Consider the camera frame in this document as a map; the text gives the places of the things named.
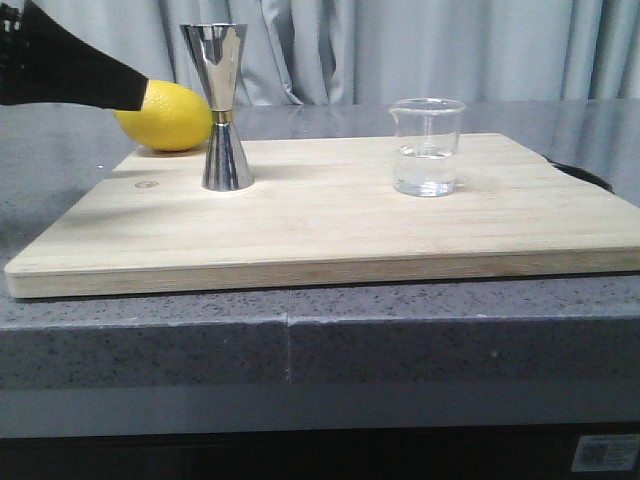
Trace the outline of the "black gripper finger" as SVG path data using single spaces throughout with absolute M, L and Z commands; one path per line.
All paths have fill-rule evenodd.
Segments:
M 1 103 L 138 111 L 148 78 L 76 37 L 36 3 L 1 5 Z

